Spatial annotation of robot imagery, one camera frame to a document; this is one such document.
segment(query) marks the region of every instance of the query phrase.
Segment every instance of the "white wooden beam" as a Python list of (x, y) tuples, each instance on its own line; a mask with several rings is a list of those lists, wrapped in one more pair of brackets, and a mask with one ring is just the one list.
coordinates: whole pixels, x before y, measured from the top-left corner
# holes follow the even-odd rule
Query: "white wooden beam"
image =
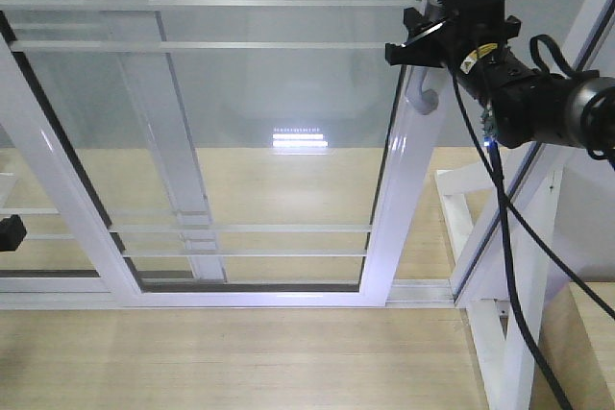
[(443, 195), (467, 194), (493, 187), (482, 162), (474, 162), (454, 170), (441, 170), (437, 176), (438, 188)]
[[(516, 175), (512, 172), (523, 170), (526, 151), (527, 147), (518, 148), (512, 151), (506, 160), (504, 164), (506, 187), (512, 181), (515, 182)], [(513, 200), (520, 212), (524, 213), (533, 200), (533, 195), (542, 180), (554, 169), (561, 169), (574, 151), (574, 148), (554, 145), (544, 145), (540, 148)], [(515, 230), (518, 224), (512, 220), (510, 226)], [(473, 300), (497, 299), (501, 295), (505, 287), (501, 260), (502, 234), (494, 194), (484, 206), (451, 276), (457, 307), (467, 307), (467, 303)]]
[(496, 410), (504, 361), (504, 329), (500, 311), (495, 300), (477, 300), (468, 304), (467, 314), (489, 409)]
[(456, 263), (472, 233), (474, 223), (465, 196), (461, 193), (446, 194), (443, 192), (446, 190), (446, 186), (442, 185), (441, 180), (448, 172), (449, 170), (438, 170), (435, 173), (435, 185), (438, 190), (451, 248), (453, 249), (453, 259)]
[[(528, 223), (547, 245), (551, 245), (555, 214), (561, 185), (561, 171), (547, 176), (536, 191), (527, 208)], [(549, 259), (526, 232), (519, 232), (514, 248), (515, 277), (519, 300), (536, 343), (545, 303), (545, 290), (549, 272)], [(531, 398), (534, 360), (519, 327), (510, 312), (506, 334), (502, 386), (499, 410), (527, 410)]]

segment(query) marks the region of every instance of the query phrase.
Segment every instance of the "white aluminum frame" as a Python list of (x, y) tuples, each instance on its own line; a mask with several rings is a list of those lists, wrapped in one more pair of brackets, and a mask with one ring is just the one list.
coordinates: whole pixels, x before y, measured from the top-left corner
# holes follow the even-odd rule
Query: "white aluminum frame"
[(0, 0), (0, 10), (166, 12), (204, 7), (419, 7), (407, 0)]
[(18, 40), (14, 52), (194, 53), (202, 50), (381, 50), (380, 42)]
[[(283, 44), (282, 46), (299, 46)], [(333, 44), (334, 46), (350, 46), (350, 44)], [(301, 44), (301, 47), (313, 47), (313, 44)], [(376, 47), (377, 44), (362, 44), (361, 46)], [(19, 43), (13, 45), (13, 50), (19, 48)], [(75, 238), (82, 243), (90, 256), (94, 267), (102, 280), (109, 286), (111, 293), (120, 305), (124, 306), (384, 306), (389, 301), (389, 292), (402, 248), (406, 241), (407, 231), (422, 191), (423, 181), (435, 146), (439, 128), (442, 125), (446, 110), (445, 105), (428, 116), (419, 114), (411, 104), (400, 103), (396, 119), (390, 134), (388, 154), (385, 162), (380, 193), (375, 211), (374, 224), (367, 249), (365, 266), (361, 275), (358, 292), (349, 293), (141, 293), (136, 287), (132, 274), (124, 264), (122, 255), (112, 243), (109, 231), (105, 229), (89, 196), (78, 181), (72, 166), (60, 147), (59, 140), (49, 127), (37, 104), (30, 88), (12, 60), (8, 47), (0, 48), (0, 63), (3, 68), (11, 69), (11, 75), (3, 72), (0, 84), (12, 84), (19, 89), (19, 99), (24, 100), (24, 113), (28, 113), (28, 123), (17, 120), (15, 114), (9, 117), (12, 99), (4, 95), (0, 99), (0, 116), (3, 124), (13, 139), (15, 146), (31, 165), (37, 177), (43, 182), (58, 210), (64, 216), (67, 225)], [(411, 68), (404, 74), (404, 86), (400, 96), (406, 93), (406, 87), (411, 79), (424, 78), (422, 70), (416, 73)], [(453, 100), (452, 90), (447, 86), (444, 99)], [(31, 149), (44, 142), (47, 149)], [(55, 177), (49, 176), (50, 171), (56, 171)], [(429, 293), (443, 290), (438, 295), (440, 305), (451, 305), (449, 284), (443, 286), (425, 286), (417, 281), (403, 282), (405, 287), (397, 287), (390, 302), (413, 303), (408, 293)]]

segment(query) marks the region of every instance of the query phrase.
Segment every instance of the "cable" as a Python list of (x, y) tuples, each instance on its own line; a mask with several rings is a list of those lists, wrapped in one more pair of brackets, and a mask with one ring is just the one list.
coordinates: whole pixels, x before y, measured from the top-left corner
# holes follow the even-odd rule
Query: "cable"
[(553, 40), (551, 36), (541, 34), (538, 36), (534, 36), (529, 40), (529, 53), (531, 54), (531, 59), (534, 61), (534, 64), (538, 66), (538, 68), (540, 69), (540, 73), (544, 77), (550, 78), (552, 75), (549, 66), (543, 61), (542, 57), (540, 56), (540, 51), (538, 50), (538, 42), (542, 42), (547, 46), (549, 52), (551, 53), (551, 57), (555, 61), (555, 64), (557, 64), (557, 67), (559, 67), (559, 69), (561, 69), (561, 71), (571, 79), (585, 80), (600, 76), (600, 72), (596, 70), (577, 71), (573, 69), (572, 66), (568, 63), (568, 61), (566, 61), (566, 59), (564, 58), (564, 55), (561, 53), (561, 49), (559, 48), (555, 40)]
[(504, 268), (506, 272), (506, 286), (508, 288), (508, 297), (510, 298), (510, 307), (515, 317), (519, 332), (523, 337), (529, 352), (531, 353), (536, 365), (545, 376), (545, 379), (549, 383), (549, 387), (553, 391), (553, 395), (557, 400), (559, 406), (564, 410), (572, 410), (573, 406), (566, 397), (564, 390), (562, 389), (559, 381), (555, 377), (555, 374), (547, 359), (542, 354), (536, 341), (529, 331), (528, 323), (523, 314), (521, 302), (519, 301), (519, 294), (517, 293), (517, 283), (515, 280), (514, 260), (512, 257), (512, 246), (510, 244), (510, 226), (508, 224), (508, 211), (506, 209), (506, 193), (504, 191), (504, 171), (502, 169), (502, 160), (500, 159), (500, 150), (498, 143), (495, 140), (491, 140), (488, 146), (489, 157), (491, 158), (491, 167), (494, 173), (494, 183), (496, 190), (498, 191), (498, 209), (500, 215), (500, 224), (502, 227), (502, 247), (504, 249)]
[[(489, 175), (491, 180), (495, 182), (493, 170), (491, 169), (491, 165), (489, 164), (489, 161), (487, 160), (486, 155), (482, 151), (482, 147), (480, 146), (479, 140), (477, 139), (477, 136), (474, 133), (474, 130), (472, 129), (472, 123), (470, 122), (470, 117), (468, 116), (468, 112), (466, 111), (465, 106), (463, 105), (463, 100), (461, 99), (461, 92), (459, 91), (459, 83), (457, 81), (455, 71), (449, 68), (449, 72), (451, 72), (451, 75), (453, 78), (453, 88), (455, 91), (455, 97), (457, 99), (457, 103), (459, 105), (459, 111), (461, 112), (461, 117), (463, 118), (465, 126), (468, 130), (468, 133), (470, 134), (470, 137), (472, 138), (472, 142), (477, 152), (479, 153), (480, 160), (482, 161), (482, 164), (484, 165), (484, 168), (487, 171), (487, 174)], [(519, 224), (523, 227), (523, 229), (525, 229), (526, 232), (529, 234), (529, 236), (534, 240), (534, 242), (536, 242), (538, 247), (540, 247), (542, 251), (547, 254), (547, 256), (551, 259), (551, 261), (566, 276), (568, 276), (589, 298), (591, 298), (611, 319), (615, 321), (615, 309), (613, 309), (594, 290), (592, 290), (589, 287), (589, 285), (587, 285), (583, 280), (581, 280), (580, 277), (577, 276), (577, 274), (572, 269), (570, 269), (570, 267), (568, 267), (566, 263), (564, 263), (555, 254), (553, 250), (551, 250), (551, 248), (545, 243), (545, 241), (542, 240), (542, 238), (536, 233), (536, 231), (529, 225), (529, 223), (521, 215), (521, 212), (517, 209), (517, 207), (514, 205), (514, 203), (510, 200), (510, 198), (507, 195), (505, 196), (505, 199), (506, 199), (506, 206), (510, 209), (510, 211), (515, 216)]]

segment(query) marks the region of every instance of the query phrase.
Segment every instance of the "robotic arm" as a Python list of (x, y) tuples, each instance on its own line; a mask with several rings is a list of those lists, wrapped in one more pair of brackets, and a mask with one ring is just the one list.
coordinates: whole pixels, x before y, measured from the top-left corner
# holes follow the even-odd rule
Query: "robotic arm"
[[(535, 140), (584, 147), (593, 158), (613, 158), (615, 79), (573, 70), (549, 36), (532, 38), (537, 68), (528, 68), (507, 44), (519, 35), (521, 21), (504, 19), (504, 0), (430, 2), (442, 17), (431, 21), (406, 9), (408, 40), (386, 44), (389, 64), (448, 68), (482, 105), (485, 135), (508, 148)], [(540, 42), (564, 75), (549, 71), (540, 57)]]

